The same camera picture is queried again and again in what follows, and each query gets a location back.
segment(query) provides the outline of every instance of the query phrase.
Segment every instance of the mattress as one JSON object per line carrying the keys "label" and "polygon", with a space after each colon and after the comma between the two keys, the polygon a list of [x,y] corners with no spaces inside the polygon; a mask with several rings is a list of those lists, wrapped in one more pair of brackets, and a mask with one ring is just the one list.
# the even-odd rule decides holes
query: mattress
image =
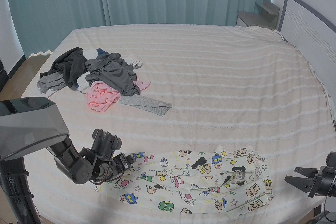
{"label": "mattress", "polygon": [[[212,152],[252,145],[269,163],[274,199],[230,220],[224,213],[179,214],[126,205],[76,185],[45,150],[25,157],[34,203],[54,223],[284,223],[299,220],[321,203],[284,181],[294,168],[320,167],[336,139],[325,92],[304,56],[280,35],[258,26],[117,25],[70,33],[41,67],[48,71],[65,51],[102,48],[144,65],[151,81],[142,94],[173,104],[164,117],[122,104],[90,110],[85,95],[70,88],[54,101],[78,150],[90,147],[100,128],[122,139],[121,151]],[[23,97],[40,96],[39,75]]]}

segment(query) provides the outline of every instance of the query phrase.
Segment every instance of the brown floor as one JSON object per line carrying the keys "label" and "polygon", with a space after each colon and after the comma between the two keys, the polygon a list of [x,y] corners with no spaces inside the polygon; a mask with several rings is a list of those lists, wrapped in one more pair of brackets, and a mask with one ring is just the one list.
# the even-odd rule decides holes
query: brown floor
{"label": "brown floor", "polygon": [[[5,87],[0,92],[0,101],[20,98],[26,90],[28,84],[40,70],[41,66],[48,59],[48,55],[37,55],[29,57],[21,67],[15,72],[14,76],[7,81]],[[41,217],[44,224],[53,224]],[[0,224],[16,223],[16,218],[7,202],[2,189],[0,190]]]}

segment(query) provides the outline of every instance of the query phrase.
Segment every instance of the bed sheet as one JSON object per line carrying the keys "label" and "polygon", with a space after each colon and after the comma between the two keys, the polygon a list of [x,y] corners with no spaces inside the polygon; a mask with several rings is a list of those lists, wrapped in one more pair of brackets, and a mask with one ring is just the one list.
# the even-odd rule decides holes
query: bed sheet
{"label": "bed sheet", "polygon": [[[252,145],[269,163],[274,199],[230,220],[224,213],[179,214],[137,208],[75,185],[47,150],[25,157],[34,203],[54,223],[284,223],[321,203],[284,181],[294,168],[320,167],[336,139],[329,105],[303,55],[280,35],[258,26],[117,25],[71,32],[41,67],[65,51],[102,48],[144,63],[137,75],[151,85],[142,94],[173,104],[162,118],[122,104],[90,110],[70,88],[53,94],[78,150],[95,128],[122,139],[122,152],[212,152]],[[23,97],[40,96],[39,74]]]}

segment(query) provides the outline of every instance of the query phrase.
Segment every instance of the white label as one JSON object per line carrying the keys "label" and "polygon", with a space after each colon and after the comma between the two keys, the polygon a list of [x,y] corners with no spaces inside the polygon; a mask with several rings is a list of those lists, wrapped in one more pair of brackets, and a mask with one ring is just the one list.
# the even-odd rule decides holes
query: white label
{"label": "white label", "polygon": [[126,169],[128,169],[129,167],[128,167],[128,165],[127,165],[127,163],[126,163],[125,158],[124,158],[123,155],[120,156],[120,159],[121,159],[121,162],[123,163],[124,167],[125,167]]}

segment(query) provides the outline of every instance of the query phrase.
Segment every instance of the pink garment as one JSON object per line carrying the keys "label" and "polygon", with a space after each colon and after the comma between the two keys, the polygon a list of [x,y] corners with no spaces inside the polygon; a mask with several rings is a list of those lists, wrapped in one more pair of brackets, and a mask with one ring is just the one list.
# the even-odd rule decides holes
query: pink garment
{"label": "pink garment", "polygon": [[[137,85],[140,91],[143,91],[148,88],[150,82],[137,79],[133,81],[133,84]],[[86,91],[89,108],[99,112],[105,112],[106,109],[108,109],[111,104],[116,103],[120,97],[121,94],[117,90],[102,81],[95,81]]]}

